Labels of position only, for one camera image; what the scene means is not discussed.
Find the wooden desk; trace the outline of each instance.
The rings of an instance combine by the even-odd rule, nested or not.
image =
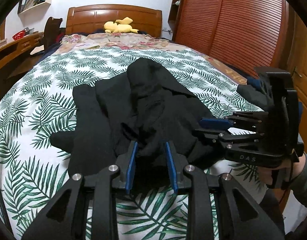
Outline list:
[[[30,58],[30,52],[39,45],[42,37],[43,32],[30,34],[0,47],[0,100],[24,76],[25,73],[21,73],[8,78],[18,66]]]

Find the silver bolt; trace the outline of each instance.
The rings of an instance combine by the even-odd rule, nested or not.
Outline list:
[[[231,174],[229,174],[229,173],[224,173],[223,175],[222,175],[222,178],[224,179],[224,180],[231,180],[232,179],[232,175]]]
[[[186,171],[194,171],[194,170],[195,170],[195,166],[193,166],[193,165],[187,165],[187,166],[185,167],[185,169],[186,169]]]
[[[73,175],[72,175],[72,179],[73,179],[73,180],[80,180],[81,177],[82,177],[82,176],[81,176],[80,173],[76,173],[76,174],[73,174]]]
[[[118,169],[118,166],[117,165],[110,165],[108,169],[109,169],[109,171],[116,171]]]

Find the wooden headboard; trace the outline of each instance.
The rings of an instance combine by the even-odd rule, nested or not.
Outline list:
[[[108,21],[133,19],[134,29],[145,31],[153,37],[161,36],[162,11],[122,4],[95,4],[71,7],[68,11],[66,34],[92,33],[102,29]]]

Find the person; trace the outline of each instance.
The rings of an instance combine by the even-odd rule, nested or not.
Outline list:
[[[299,162],[294,163],[293,165],[292,182],[289,188],[293,191],[295,198],[307,208],[307,154],[304,153],[302,157],[299,158]],[[258,167],[260,181],[271,185],[272,170],[278,170],[282,168],[291,168],[291,161],[284,160],[282,164],[275,169]]]

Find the red basket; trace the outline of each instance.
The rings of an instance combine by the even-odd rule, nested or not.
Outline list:
[[[16,41],[18,39],[21,39],[24,37],[24,34],[26,33],[25,30],[18,32],[17,34],[15,34],[14,36],[12,36],[12,38]]]

